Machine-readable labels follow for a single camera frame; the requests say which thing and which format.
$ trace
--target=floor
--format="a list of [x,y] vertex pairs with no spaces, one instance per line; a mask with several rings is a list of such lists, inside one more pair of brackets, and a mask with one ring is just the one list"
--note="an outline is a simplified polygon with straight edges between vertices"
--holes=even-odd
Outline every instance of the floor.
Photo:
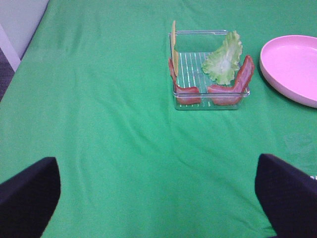
[[8,88],[12,77],[14,76],[14,71],[0,49],[0,102]]

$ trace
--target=green tablecloth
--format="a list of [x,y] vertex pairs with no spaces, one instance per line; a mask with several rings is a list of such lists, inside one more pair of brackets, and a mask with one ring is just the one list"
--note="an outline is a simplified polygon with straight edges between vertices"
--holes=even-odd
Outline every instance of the green tablecloth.
[[[263,78],[272,38],[317,35],[317,1],[51,0],[0,104],[0,180],[57,158],[43,237],[268,237],[260,153],[317,174],[317,111]],[[256,63],[233,111],[177,111],[168,33],[237,30]]]

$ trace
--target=food item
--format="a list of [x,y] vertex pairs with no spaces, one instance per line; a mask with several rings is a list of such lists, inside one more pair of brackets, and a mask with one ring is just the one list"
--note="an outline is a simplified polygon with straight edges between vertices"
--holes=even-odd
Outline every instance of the food item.
[[240,68],[241,54],[240,35],[236,31],[228,32],[222,46],[211,52],[203,62],[203,72],[209,74],[211,80],[216,81],[217,84],[229,85],[234,79],[235,71]]
[[172,51],[172,62],[175,75],[178,75],[178,52],[175,50],[176,44],[176,21],[173,21],[172,32],[171,32],[171,51]]
[[[226,87],[213,84],[208,87],[209,93],[242,93],[251,81],[254,72],[252,57],[247,55],[243,65],[237,73],[234,86]],[[216,105],[234,105],[241,100],[241,97],[214,97],[211,98]]]
[[[172,63],[171,58],[168,59],[168,67],[169,67],[170,76],[173,79],[173,84],[174,84],[176,93],[199,93],[199,89],[197,87],[182,88],[182,87],[179,87],[177,85],[176,74],[174,71],[174,67],[173,67],[173,63]],[[196,97],[196,98],[177,97],[176,100],[178,101],[179,104],[183,104],[183,105],[189,105],[189,104],[195,104],[195,103],[201,102],[201,98],[199,98],[199,97]]]

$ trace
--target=lettuce leaf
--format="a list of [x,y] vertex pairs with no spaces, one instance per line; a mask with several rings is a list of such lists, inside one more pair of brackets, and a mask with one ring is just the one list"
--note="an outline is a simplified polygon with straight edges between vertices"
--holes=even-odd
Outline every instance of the lettuce leaf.
[[234,79],[235,71],[239,70],[242,43],[240,35],[228,32],[222,46],[211,52],[202,64],[203,72],[209,74],[212,81],[217,84],[229,85]]

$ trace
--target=transparent box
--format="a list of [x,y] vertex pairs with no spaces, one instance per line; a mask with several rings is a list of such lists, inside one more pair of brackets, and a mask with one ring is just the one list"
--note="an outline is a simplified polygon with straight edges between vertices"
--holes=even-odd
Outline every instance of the transparent box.
[[[175,50],[178,52],[178,75],[176,84],[172,82],[175,108],[177,110],[232,110],[238,109],[243,98],[249,96],[249,86],[242,93],[225,92],[210,93],[208,87],[216,84],[202,70],[206,57],[217,50],[228,33],[226,30],[216,31],[176,31]],[[172,57],[171,33],[170,49]],[[197,87],[199,92],[178,92],[176,87]]]

